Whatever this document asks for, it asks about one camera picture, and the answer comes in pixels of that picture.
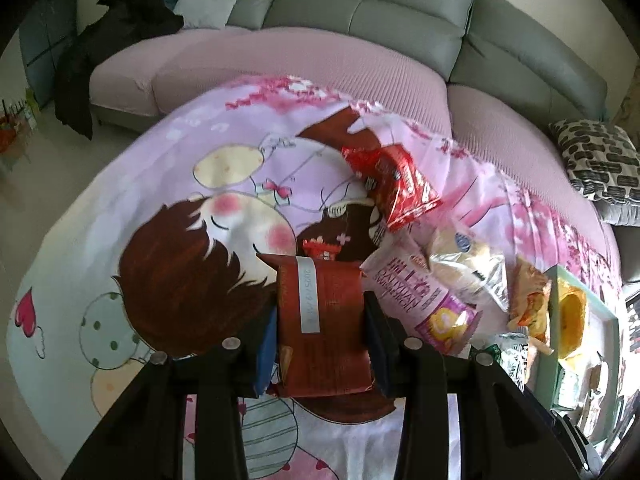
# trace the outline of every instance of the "bow print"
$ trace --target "bow print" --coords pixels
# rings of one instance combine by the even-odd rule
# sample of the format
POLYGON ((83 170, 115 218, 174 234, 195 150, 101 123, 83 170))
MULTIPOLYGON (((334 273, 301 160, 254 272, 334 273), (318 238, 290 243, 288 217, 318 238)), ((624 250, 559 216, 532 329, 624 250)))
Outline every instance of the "bow print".
POLYGON ((293 193, 290 187, 278 186, 278 184, 276 184, 270 178, 268 178, 267 181, 262 184, 262 188, 268 191, 275 191, 280 198, 289 198, 293 193))

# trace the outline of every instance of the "pink sofa cover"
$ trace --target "pink sofa cover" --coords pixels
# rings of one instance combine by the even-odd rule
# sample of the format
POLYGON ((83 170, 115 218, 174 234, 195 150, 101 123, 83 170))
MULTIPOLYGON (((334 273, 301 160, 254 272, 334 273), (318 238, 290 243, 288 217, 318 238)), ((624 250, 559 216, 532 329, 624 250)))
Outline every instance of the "pink sofa cover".
POLYGON ((541 130, 498 99, 466 86, 449 86, 449 109, 454 139, 538 195, 618 270, 610 226, 569 184, 558 148, 541 130))
POLYGON ((241 74, 286 74, 379 101, 389 110, 450 137, 447 88, 423 64, 388 48, 311 28, 267 28, 215 36, 185 48, 153 81, 162 113, 241 74))
POLYGON ((151 86, 153 78, 169 60, 185 48, 216 36, 248 32, 244 28, 224 30, 195 28, 160 36, 121 50, 98 65, 89 81, 92 104, 139 116, 160 115, 151 86))

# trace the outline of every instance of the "pink blanket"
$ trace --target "pink blanket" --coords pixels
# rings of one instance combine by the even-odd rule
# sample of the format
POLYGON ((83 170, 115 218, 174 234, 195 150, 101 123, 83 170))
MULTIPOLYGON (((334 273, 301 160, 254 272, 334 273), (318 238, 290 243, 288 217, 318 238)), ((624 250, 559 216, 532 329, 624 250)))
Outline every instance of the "pink blanket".
MULTIPOLYGON (((8 326, 8 358, 44 435, 70 461, 153 349, 201 352, 273 290, 257 252, 302 241, 364 260, 385 229, 337 148, 402 142, 443 197, 430 213, 539 269, 562 264, 607 301, 605 259, 527 190, 453 140, 292 77, 244 78, 176 110, 92 182, 45 238, 8 326)), ((424 222, 412 234, 420 242, 424 222)), ((504 314, 484 316, 496 326, 504 314)), ((185 478, 197 438, 190 402, 185 478)), ((402 405, 376 392, 240 399, 251 478, 391 478, 402 405)), ((451 436, 451 450, 457 437, 451 436)))

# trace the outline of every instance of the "floor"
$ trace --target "floor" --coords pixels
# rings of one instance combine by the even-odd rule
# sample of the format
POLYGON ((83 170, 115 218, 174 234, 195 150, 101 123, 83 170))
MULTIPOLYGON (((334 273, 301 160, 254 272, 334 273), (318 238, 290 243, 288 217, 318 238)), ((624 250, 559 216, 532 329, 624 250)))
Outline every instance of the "floor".
POLYGON ((0 156, 0 316, 11 310, 20 280, 50 227, 138 135, 96 124, 89 140, 62 125, 52 107, 37 120, 23 156, 0 156))
MULTIPOLYGON (((22 276, 47 231, 92 179, 138 136, 111 125, 94 124, 88 140, 63 126, 52 108, 37 117, 24 153, 0 155, 0 319, 8 319, 22 276)), ((43 480, 60 478, 62 461, 28 413, 6 360, 6 330, 0 326, 0 420, 43 480)))

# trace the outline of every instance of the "red snack bag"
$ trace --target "red snack bag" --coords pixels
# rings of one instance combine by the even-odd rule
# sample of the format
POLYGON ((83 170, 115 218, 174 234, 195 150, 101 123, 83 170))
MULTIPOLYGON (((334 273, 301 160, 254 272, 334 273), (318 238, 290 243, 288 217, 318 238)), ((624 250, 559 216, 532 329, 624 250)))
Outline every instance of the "red snack bag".
POLYGON ((335 260, 342 247, 340 245, 325 244, 322 241, 322 237, 318 237, 318 239, 304 240, 302 242, 302 250, 305 251, 307 256, 316 260, 335 260))
POLYGON ((278 349, 285 397, 369 390, 364 297, 356 263, 259 254, 278 271, 278 349))
POLYGON ((375 150, 343 148, 342 156, 364 181, 390 232, 440 205, 440 197, 402 144, 375 150))

